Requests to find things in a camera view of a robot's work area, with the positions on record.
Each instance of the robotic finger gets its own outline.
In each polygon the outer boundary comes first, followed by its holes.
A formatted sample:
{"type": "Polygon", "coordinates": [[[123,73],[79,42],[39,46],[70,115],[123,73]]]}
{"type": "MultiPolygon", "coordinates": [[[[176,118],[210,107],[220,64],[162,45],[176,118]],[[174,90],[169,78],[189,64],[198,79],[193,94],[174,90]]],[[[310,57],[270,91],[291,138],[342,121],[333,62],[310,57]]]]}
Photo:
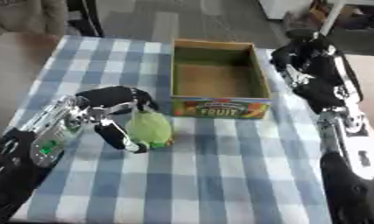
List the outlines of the robotic finger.
{"type": "Polygon", "coordinates": [[[272,64],[319,115],[321,175],[332,221],[374,223],[374,130],[358,103],[363,93],[344,54],[318,32],[287,33],[272,64]]]}
{"type": "Polygon", "coordinates": [[[146,92],[128,87],[107,87],[66,95],[46,106],[22,127],[0,138],[0,223],[31,197],[61,160],[65,146],[87,127],[95,126],[108,144],[119,150],[147,152],[143,143],[133,143],[112,115],[158,110],[146,92]]]}

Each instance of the person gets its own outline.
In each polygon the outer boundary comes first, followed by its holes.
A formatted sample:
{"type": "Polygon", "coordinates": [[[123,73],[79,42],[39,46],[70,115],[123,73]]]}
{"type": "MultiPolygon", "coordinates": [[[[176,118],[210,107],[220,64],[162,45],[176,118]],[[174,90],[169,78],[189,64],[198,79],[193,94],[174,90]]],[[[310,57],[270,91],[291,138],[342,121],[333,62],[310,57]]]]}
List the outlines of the person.
{"type": "Polygon", "coordinates": [[[0,0],[0,36],[5,32],[63,35],[66,29],[64,0],[0,0]]]}

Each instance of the gray floor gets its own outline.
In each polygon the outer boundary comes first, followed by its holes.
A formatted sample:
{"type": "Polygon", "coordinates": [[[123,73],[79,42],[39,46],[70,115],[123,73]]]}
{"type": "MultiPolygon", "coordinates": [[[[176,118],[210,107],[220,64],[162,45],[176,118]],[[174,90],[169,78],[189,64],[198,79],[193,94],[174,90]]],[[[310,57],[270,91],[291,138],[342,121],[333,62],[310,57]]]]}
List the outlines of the gray floor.
{"type": "Polygon", "coordinates": [[[277,48],[280,26],[268,22],[257,0],[101,0],[108,37],[171,42],[174,38],[254,42],[277,48]]]}
{"type": "Polygon", "coordinates": [[[343,49],[346,53],[374,55],[374,31],[345,31],[335,28],[329,37],[339,49],[343,49]]]}

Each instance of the checkered tablecloth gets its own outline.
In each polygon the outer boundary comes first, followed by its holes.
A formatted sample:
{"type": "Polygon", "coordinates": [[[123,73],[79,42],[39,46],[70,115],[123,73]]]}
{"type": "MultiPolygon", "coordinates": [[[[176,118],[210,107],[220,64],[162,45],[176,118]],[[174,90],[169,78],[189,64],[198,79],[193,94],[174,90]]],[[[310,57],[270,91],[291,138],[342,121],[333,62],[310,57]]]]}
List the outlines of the checkered tablecloth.
{"type": "MultiPolygon", "coordinates": [[[[65,37],[10,126],[62,95],[114,85],[149,92],[170,107],[171,47],[65,37]]],[[[115,150],[88,130],[15,215],[16,220],[88,223],[329,223],[320,140],[307,105],[269,64],[263,120],[171,117],[175,144],[147,154],[115,150]]],[[[126,122],[127,115],[116,118],[126,122]]]]}

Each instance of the cardboard box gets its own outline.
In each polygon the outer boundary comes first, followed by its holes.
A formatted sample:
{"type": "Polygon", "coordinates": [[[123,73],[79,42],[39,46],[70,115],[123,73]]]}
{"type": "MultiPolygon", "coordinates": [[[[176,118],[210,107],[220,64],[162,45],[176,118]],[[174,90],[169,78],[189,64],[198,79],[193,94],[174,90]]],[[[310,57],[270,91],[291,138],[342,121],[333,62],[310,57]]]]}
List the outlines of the cardboard box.
{"type": "Polygon", "coordinates": [[[252,43],[175,40],[171,83],[175,116],[262,118],[271,104],[252,43]]]}

